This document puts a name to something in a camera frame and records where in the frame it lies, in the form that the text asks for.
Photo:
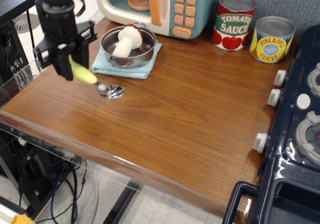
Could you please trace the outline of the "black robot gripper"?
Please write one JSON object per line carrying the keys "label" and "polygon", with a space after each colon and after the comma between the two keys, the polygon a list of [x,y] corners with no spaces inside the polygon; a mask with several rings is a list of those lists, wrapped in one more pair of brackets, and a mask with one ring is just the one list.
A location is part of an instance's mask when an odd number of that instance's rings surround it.
{"label": "black robot gripper", "polygon": [[97,39],[95,22],[88,20],[77,24],[72,10],[47,13],[38,8],[37,12],[44,33],[43,40],[33,49],[37,60],[43,68],[53,64],[58,75],[72,81],[69,54],[75,62],[89,68],[89,43]]}

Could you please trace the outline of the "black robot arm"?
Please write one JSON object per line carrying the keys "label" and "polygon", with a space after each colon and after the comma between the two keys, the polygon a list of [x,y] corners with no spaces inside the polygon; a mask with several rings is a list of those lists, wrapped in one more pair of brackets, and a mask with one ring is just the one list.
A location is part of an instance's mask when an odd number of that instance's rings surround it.
{"label": "black robot arm", "polygon": [[33,48],[42,68],[53,65],[58,75],[71,81],[74,78],[70,61],[89,68],[89,44],[97,39],[95,23],[91,20],[76,23],[86,7],[74,12],[73,0],[35,0],[43,40]]}

